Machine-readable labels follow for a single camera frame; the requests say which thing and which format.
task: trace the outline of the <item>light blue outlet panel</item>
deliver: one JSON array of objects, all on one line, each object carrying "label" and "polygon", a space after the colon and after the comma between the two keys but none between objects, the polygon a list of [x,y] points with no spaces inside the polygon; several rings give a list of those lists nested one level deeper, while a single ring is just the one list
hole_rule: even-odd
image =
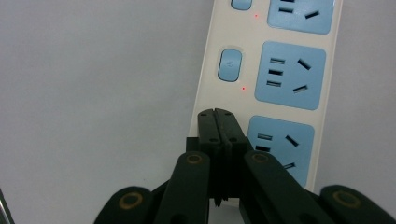
[{"label": "light blue outlet panel", "polygon": [[326,35],[332,27],[334,0],[271,0],[268,25]]},{"label": "light blue outlet panel", "polygon": [[309,125],[260,116],[250,119],[247,131],[253,148],[273,154],[302,187],[308,177],[314,135]]},{"label": "light blue outlet panel", "polygon": [[256,99],[277,105],[317,109],[325,63],[326,52],[323,49],[265,42]]}]

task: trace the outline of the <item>power strip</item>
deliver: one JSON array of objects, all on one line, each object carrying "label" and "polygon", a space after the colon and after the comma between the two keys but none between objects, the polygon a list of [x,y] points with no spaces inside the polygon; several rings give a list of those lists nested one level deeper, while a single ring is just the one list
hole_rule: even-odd
[{"label": "power strip", "polygon": [[208,108],[313,190],[343,0],[215,0],[190,137]]}]

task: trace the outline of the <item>plug socket hole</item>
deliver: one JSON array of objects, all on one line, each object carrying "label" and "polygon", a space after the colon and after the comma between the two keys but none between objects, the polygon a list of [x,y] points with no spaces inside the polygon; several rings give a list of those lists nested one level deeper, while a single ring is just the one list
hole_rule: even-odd
[{"label": "plug socket hole", "polygon": [[282,76],[283,75],[282,71],[277,71],[277,70],[273,70],[273,69],[268,70],[268,73],[271,74],[271,75],[276,75],[276,76]]},{"label": "plug socket hole", "polygon": [[311,13],[306,14],[306,15],[305,15],[305,18],[308,20],[308,19],[311,19],[311,18],[313,18],[313,17],[318,16],[319,14],[320,14],[319,11],[314,11],[314,12],[311,12]]},{"label": "plug socket hole", "polygon": [[268,134],[259,133],[257,137],[263,140],[272,141],[272,136]]},{"label": "plug socket hole", "polygon": [[311,65],[308,63],[304,62],[303,59],[300,59],[297,63],[299,63],[302,67],[304,67],[306,70],[311,69]]},{"label": "plug socket hole", "polygon": [[294,163],[294,162],[283,166],[283,168],[285,168],[285,169],[290,169],[290,168],[293,168],[293,167],[296,167],[296,163]]},{"label": "plug socket hole", "polygon": [[305,85],[305,86],[296,88],[293,91],[294,91],[294,93],[299,93],[299,92],[306,91],[306,90],[308,90],[308,87]]},{"label": "plug socket hole", "polygon": [[255,148],[256,148],[256,150],[264,151],[264,152],[270,152],[270,150],[271,150],[271,148],[269,148],[269,147],[256,146]]},{"label": "plug socket hole", "polygon": [[296,140],[292,139],[289,135],[286,136],[286,140],[288,140],[295,147],[297,147],[299,145],[298,142]]},{"label": "plug socket hole", "polygon": [[275,82],[275,81],[267,81],[268,86],[273,86],[273,87],[280,87],[282,85],[281,82]]},{"label": "plug socket hole", "polygon": [[292,8],[287,8],[287,7],[280,7],[279,8],[279,12],[293,13],[293,9]]},{"label": "plug socket hole", "polygon": [[270,63],[280,63],[280,64],[285,64],[284,59],[277,59],[277,58],[271,58]]}]

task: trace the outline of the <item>white background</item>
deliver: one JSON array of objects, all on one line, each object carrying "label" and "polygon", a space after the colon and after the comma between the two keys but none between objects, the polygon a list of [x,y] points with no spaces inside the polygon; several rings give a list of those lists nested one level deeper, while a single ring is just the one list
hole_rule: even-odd
[{"label": "white background", "polygon": [[[185,150],[211,0],[0,1],[0,187],[18,224],[93,223]],[[345,0],[316,193],[396,217],[396,1]],[[211,223],[243,223],[236,208]]]}]

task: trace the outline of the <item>power switch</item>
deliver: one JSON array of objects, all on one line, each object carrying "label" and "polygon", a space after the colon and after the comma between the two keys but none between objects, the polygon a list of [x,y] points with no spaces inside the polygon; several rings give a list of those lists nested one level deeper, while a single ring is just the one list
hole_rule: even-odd
[{"label": "power switch", "polygon": [[234,82],[239,78],[242,53],[236,49],[225,49],[221,53],[219,78],[223,81]]},{"label": "power switch", "polygon": [[231,6],[237,10],[248,10],[251,7],[251,0],[233,0]]}]

